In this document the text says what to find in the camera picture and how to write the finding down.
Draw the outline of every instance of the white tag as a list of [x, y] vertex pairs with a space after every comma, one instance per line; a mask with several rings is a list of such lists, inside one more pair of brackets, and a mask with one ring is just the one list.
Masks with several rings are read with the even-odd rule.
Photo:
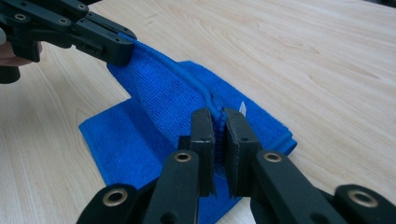
[[239, 107], [239, 112], [241, 112], [245, 117], [247, 116], [247, 106], [245, 105], [245, 102], [242, 101], [241, 106]]

